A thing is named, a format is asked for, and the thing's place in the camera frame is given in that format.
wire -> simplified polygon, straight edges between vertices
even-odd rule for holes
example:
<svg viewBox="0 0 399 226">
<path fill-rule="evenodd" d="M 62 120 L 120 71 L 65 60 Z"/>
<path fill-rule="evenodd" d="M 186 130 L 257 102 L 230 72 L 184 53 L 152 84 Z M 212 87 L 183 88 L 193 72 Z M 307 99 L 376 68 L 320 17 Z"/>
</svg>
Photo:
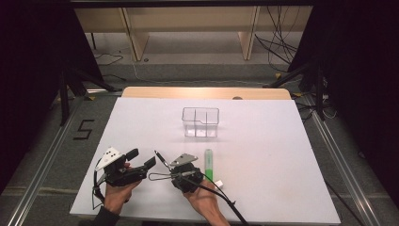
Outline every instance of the wire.
<svg viewBox="0 0 399 226">
<path fill-rule="evenodd" d="M 294 51 L 294 50 L 293 50 L 294 46 L 287 44 L 287 43 L 285 42 L 285 39 L 286 39 L 286 38 L 288 37 L 288 35 L 291 33 L 291 31 L 292 31 L 294 25 L 296 24 L 296 20 L 297 20 L 297 18 L 298 18 L 299 11 L 300 11 L 300 7 L 298 7 L 298 10 L 297 10 L 296 16 L 295 16 L 295 20 L 294 20 L 293 24 L 291 25 L 291 27 L 290 27 L 288 33 L 283 37 L 283 36 L 282 36 L 282 29 L 281 29 L 281 27 L 282 27 L 282 25 L 283 25 L 283 23 L 284 23 L 284 21 L 285 21 L 286 14 L 287 14 L 289 8 L 290 8 L 290 7 L 288 7 L 287 9 L 285 9 L 283 18 L 281 19 L 281 10 L 282 10 L 282 8 L 281 8 L 281 6 L 278 6 L 278 7 L 277 7 L 277 10 L 278 10 L 278 18 L 277 18 L 277 21 L 275 21 L 275 19 L 273 18 L 272 14 L 271 14 L 271 12 L 270 12 L 269 7 L 266 7 L 266 9 L 267 9 L 267 11 L 268 11 L 268 13 L 269 13 L 269 15 L 270 15 L 270 19 L 271 19 L 272 22 L 273 22 L 273 26 L 275 27 L 275 30 L 274 30 L 274 32 L 273 32 L 273 39 L 272 39 L 272 41 L 266 40 L 266 41 L 270 42 L 270 45 L 269 45 L 269 48 L 268 48 L 268 49 L 271 50 L 272 44 L 274 43 L 274 39 L 279 40 L 279 41 L 280 41 L 280 44 L 277 44 L 279 47 L 278 47 L 275 51 L 277 51 L 280 47 L 282 47 L 282 48 L 283 48 L 283 51 L 284 51 L 284 54 L 285 54 L 285 56 L 286 56 L 286 58 L 287 58 L 287 61 L 289 62 L 288 64 L 290 64 L 290 63 L 291 63 L 291 59 L 294 58 L 293 54 L 291 53 L 291 51 Z M 272 57 L 271 57 L 269 54 L 268 54 L 267 57 L 268 57 L 268 61 L 269 61 L 270 66 L 271 66 L 273 69 L 276 69 L 276 67 L 271 63 L 271 58 L 272 58 Z"/>
<path fill-rule="evenodd" d="M 256 39 L 259 41 L 259 43 L 261 44 L 261 46 L 266 49 L 267 51 L 269 51 L 270 53 L 274 54 L 276 57 L 280 58 L 282 61 L 284 61 L 287 64 L 290 64 L 290 61 L 288 61 L 287 59 L 283 58 L 282 56 L 280 56 L 279 54 L 277 54 L 276 52 L 274 52 L 273 50 L 271 50 L 270 47 L 267 47 L 265 44 L 263 44 L 263 42 L 261 41 L 261 39 L 255 34 Z"/>
<path fill-rule="evenodd" d="M 208 181 L 210 181 L 212 184 L 214 184 L 214 186 L 217 188 L 217 190 L 219 190 L 223 195 L 224 195 L 224 197 L 226 197 L 226 199 L 228 199 L 229 200 L 229 198 L 227 197 L 227 195 L 222 191 L 222 189 L 220 189 L 220 187 L 217 185 L 217 184 L 215 184 L 215 182 L 211 179 L 211 178 L 209 178 L 206 174 L 204 174 L 204 173 L 201 173 L 203 176 L 205 176 L 206 177 L 206 179 L 208 179 Z"/>
<path fill-rule="evenodd" d="M 358 221 L 358 223 L 361 226 L 364 226 L 363 222 L 358 218 L 358 216 L 356 216 L 355 212 L 353 212 L 353 210 L 349 207 L 349 205 L 346 203 L 346 201 L 338 194 L 338 192 L 334 189 L 334 187 L 332 187 L 332 185 L 328 181 L 326 181 L 326 179 L 324 181 L 325 181 L 326 185 L 329 187 L 329 189 L 331 189 L 331 191 L 334 192 L 334 194 L 343 203 L 343 205 L 346 207 L 346 209 L 349 210 L 349 212 L 352 214 L 352 216 Z"/>
<path fill-rule="evenodd" d="M 272 44 L 275 44 L 275 45 L 278 45 L 278 46 L 283 46 L 282 44 L 272 42 L 271 40 L 261 39 L 261 38 L 259 38 L 256 34 L 255 34 L 255 37 L 258 38 L 258 40 L 266 41 L 266 42 L 269 42 L 269 43 L 272 43 Z M 297 51 L 297 48 L 296 48 L 296 47 L 294 47 L 294 46 L 292 46 L 292 45 L 289 45 L 289 44 L 287 44 L 287 48 L 289 48 L 291 51 L 295 51 L 295 52 Z"/>
<path fill-rule="evenodd" d="M 159 177 L 159 178 L 153 179 L 152 178 L 153 175 L 164 176 L 164 177 Z M 173 179 L 173 178 L 176 178 L 178 176 L 179 176 L 178 174 L 171 174 L 171 173 L 166 174 L 166 173 L 152 172 L 152 173 L 149 174 L 149 180 L 150 181 L 161 181 L 161 180 L 166 180 L 166 179 Z"/>
<path fill-rule="evenodd" d="M 329 118 L 329 119 L 334 119 L 336 116 L 337 116 L 337 110 L 334 112 L 334 114 L 331 116 L 331 115 L 328 115 L 327 113 L 326 113 L 326 111 L 323 109 L 323 114 L 327 117 L 327 118 Z"/>
<path fill-rule="evenodd" d="M 99 65 L 102 65 L 102 66 L 108 66 L 108 65 L 111 65 L 111 64 L 113 64 L 113 63 L 115 63 L 115 62 L 118 62 L 118 61 L 120 61 L 121 59 L 123 59 L 123 56 L 121 56 L 121 55 L 111 55 L 111 54 L 101 54 L 101 55 L 99 55 L 99 56 L 96 56 L 95 58 L 98 59 L 98 58 L 100 58 L 100 57 L 102 57 L 102 56 L 118 57 L 118 59 L 116 59 L 116 60 L 114 60 L 114 61 L 112 61 L 112 62 L 110 62 L 110 63 L 108 63 L 108 64 L 99 64 Z"/>
<path fill-rule="evenodd" d="M 101 161 L 101 158 L 100 158 L 99 161 L 97 162 L 96 167 L 99 165 L 100 161 Z M 94 187 L 96 187 L 96 186 L 97 186 L 97 187 L 100 187 L 100 185 L 97 183 L 97 170 L 94 170 L 93 182 L 94 182 Z M 101 201 L 101 203 L 98 204 L 98 205 L 96 205 L 96 206 L 94 206 L 94 196 L 95 196 L 94 187 L 93 187 L 93 189 L 92 189 L 92 191 L 91 191 L 91 205 L 92 205 L 92 207 L 93 207 L 93 210 L 96 209 L 97 207 L 99 207 L 100 205 L 103 204 L 103 201 L 102 201 L 100 198 L 98 198 L 98 197 L 96 196 L 96 197 Z"/>
<path fill-rule="evenodd" d="M 309 115 L 308 115 L 306 118 L 302 119 L 304 124 L 305 124 L 305 122 L 306 122 L 308 119 L 311 118 L 311 116 L 313 115 L 313 111 L 315 111 L 315 110 L 313 109 L 313 110 L 311 111 L 311 113 L 309 113 Z"/>
<path fill-rule="evenodd" d="M 227 197 L 225 197 L 224 195 L 221 195 L 221 194 L 218 193 L 218 192 L 215 192 L 214 190 L 212 190 L 212 189 L 209 188 L 209 187 L 206 187 L 206 186 L 202 186 L 202 185 L 200 185 L 200 184 L 197 184 L 197 183 L 195 183 L 195 182 L 193 182 L 193 181 L 191 181 L 191 180 L 189 180 L 189 179 L 187 179 L 187 178 L 185 178 L 185 177 L 182 177 L 182 179 L 185 180 L 185 181 L 188 182 L 188 183 L 191 183 L 191 184 L 194 185 L 194 186 L 198 186 L 198 187 L 200 187 L 200 188 L 202 188 L 202 189 L 205 189 L 205 190 L 207 190 L 207 191 L 209 191 L 209 192 L 212 192 L 212 193 L 216 194 L 217 196 L 219 196 L 220 198 L 222 198 L 224 201 L 226 201 L 226 203 L 229 205 L 229 207 L 230 207 L 231 210 L 234 212 L 234 214 L 240 219 L 240 221 L 241 221 L 244 225 L 249 225 L 249 224 L 247 223 L 247 221 L 244 219 L 244 217 L 243 217 L 243 216 L 240 214 L 240 212 L 237 210 L 237 208 L 235 208 L 235 206 L 234 206 L 235 202 L 231 202 Z"/>
</svg>

black backdrop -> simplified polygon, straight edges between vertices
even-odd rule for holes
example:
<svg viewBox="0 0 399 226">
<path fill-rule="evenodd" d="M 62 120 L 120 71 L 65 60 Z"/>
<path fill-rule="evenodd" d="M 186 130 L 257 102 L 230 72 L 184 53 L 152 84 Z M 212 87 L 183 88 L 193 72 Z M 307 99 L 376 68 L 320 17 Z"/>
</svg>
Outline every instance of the black backdrop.
<svg viewBox="0 0 399 226">
<path fill-rule="evenodd" d="M 398 10 L 388 0 L 313 8 L 290 71 L 320 60 L 339 116 L 399 207 Z"/>
<path fill-rule="evenodd" d="M 57 96 L 64 64 L 103 79 L 72 8 L 34 8 L 27 1 L 0 1 L 0 34 L 2 192 Z"/>
</svg>

sleeve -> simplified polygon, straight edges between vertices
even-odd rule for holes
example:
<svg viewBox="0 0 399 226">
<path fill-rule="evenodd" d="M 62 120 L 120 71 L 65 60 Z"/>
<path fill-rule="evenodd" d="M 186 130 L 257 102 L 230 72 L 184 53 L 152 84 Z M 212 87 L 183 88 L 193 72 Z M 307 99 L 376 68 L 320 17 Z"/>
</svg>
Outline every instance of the sleeve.
<svg viewBox="0 0 399 226">
<path fill-rule="evenodd" d="M 94 220 L 81 220 L 79 226 L 114 226 L 119 219 L 119 215 L 109 212 L 102 206 Z"/>
</svg>

metal frame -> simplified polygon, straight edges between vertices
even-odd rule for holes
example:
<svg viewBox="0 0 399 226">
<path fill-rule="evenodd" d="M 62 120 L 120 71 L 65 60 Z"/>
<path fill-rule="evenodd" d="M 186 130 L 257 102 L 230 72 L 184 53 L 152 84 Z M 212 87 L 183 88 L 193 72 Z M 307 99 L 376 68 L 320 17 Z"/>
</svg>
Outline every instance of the metal frame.
<svg viewBox="0 0 399 226">
<path fill-rule="evenodd" d="M 70 129 L 73 117 L 82 103 L 83 97 L 76 97 L 73 101 L 71 116 L 68 118 L 63 126 L 59 127 L 53 143 L 50 145 L 47 154 L 44 156 L 43 160 L 40 163 L 38 171 L 36 172 L 35 176 L 32 179 L 32 182 L 27 187 L 24 195 L 21 197 L 20 202 L 15 208 L 10 220 L 8 221 L 8 226 L 23 225 L 24 220 L 29 213 L 30 208 L 32 207 L 33 201 L 36 199 L 40 187 L 46 179 L 47 173 L 53 166 L 53 163 L 65 139 L 65 136 Z"/>
<path fill-rule="evenodd" d="M 314 105 L 314 101 L 309 96 L 305 96 L 305 100 L 308 105 Z M 317 126 L 317 129 L 320 132 L 324 142 L 327 145 L 327 148 L 331 154 L 332 159 L 335 162 L 335 165 L 338 168 L 341 176 L 343 177 L 343 181 L 349 193 L 352 196 L 352 199 L 355 202 L 355 205 L 358 207 L 361 217 L 364 220 L 364 223 L 369 226 L 381 225 L 376 212 L 370 203 L 369 199 L 366 197 L 363 189 L 361 188 L 358 180 L 356 179 L 355 174 L 351 170 L 349 164 L 346 162 L 343 154 L 335 142 L 334 137 L 330 133 L 326 122 L 321 121 L 317 114 L 312 113 L 312 117 L 314 123 Z"/>
<path fill-rule="evenodd" d="M 342 0 L 34 0 L 42 6 L 72 8 L 165 8 L 165 7 L 253 7 L 253 6 L 331 6 Z"/>
</svg>

gray floor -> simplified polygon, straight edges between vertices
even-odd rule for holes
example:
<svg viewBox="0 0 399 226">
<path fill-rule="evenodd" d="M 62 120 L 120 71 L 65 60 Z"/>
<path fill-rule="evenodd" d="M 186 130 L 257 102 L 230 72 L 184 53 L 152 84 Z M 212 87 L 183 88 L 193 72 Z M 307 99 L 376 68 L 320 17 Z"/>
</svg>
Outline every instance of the gray floor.
<svg viewBox="0 0 399 226">
<path fill-rule="evenodd" d="M 270 34 L 261 33 L 259 36 L 269 38 Z M 130 59 L 130 50 L 123 35 L 96 34 L 95 37 L 97 43 L 97 50 L 93 50 L 95 56 L 105 53 L 123 56 L 123 59 L 112 65 L 106 64 L 120 58 L 119 56 L 98 58 L 98 63 L 102 65 L 101 71 L 106 75 L 105 82 L 118 88 L 128 86 L 259 88 L 276 80 L 277 71 L 270 67 L 270 62 L 282 70 L 288 67 L 276 57 L 269 60 L 269 54 L 257 41 L 254 43 L 251 60 L 243 60 L 235 33 L 154 33 L 151 34 L 143 60 L 136 63 Z M 300 33 L 293 33 L 287 39 L 287 42 L 297 45 Z M 291 92 L 297 92 L 298 79 L 300 77 L 283 87 Z M 87 83 L 87 88 L 96 89 L 97 87 Z M 72 110 L 76 109 L 71 125 L 60 144 L 54 163 L 46 174 L 45 180 L 40 184 L 38 196 L 33 204 L 28 206 L 29 211 L 23 225 L 77 225 L 80 218 L 71 216 L 69 209 L 117 99 L 116 95 L 93 94 L 92 96 L 91 99 L 71 100 Z M 304 97 L 296 101 L 306 103 Z M 60 102 L 55 99 L 48 111 L 46 123 L 32 144 L 32 151 L 25 155 L 20 167 L 8 183 L 8 187 L 0 196 L 0 225 L 7 225 L 26 188 L 29 187 L 40 168 L 42 159 L 52 147 L 53 140 L 60 130 L 60 112 Z M 334 110 L 330 109 L 326 113 L 333 114 Z M 310 111 L 301 112 L 302 118 L 309 114 Z M 320 169 L 325 179 L 361 218 L 360 211 L 327 149 L 314 118 L 315 116 L 304 121 L 304 126 Z M 74 137 L 85 135 L 77 131 L 82 120 L 94 120 L 87 123 L 92 133 L 89 139 L 74 140 Z M 359 148 L 347 132 L 346 125 L 339 117 L 339 112 L 337 117 L 327 118 L 326 124 L 371 203 L 380 225 L 399 225 L 398 209 L 378 182 L 367 160 L 359 156 Z M 342 218 L 342 225 L 359 225 L 332 192 L 331 198 Z M 119 223 L 119 225 L 140 224 L 139 221 L 131 220 L 121 220 Z"/>
</svg>

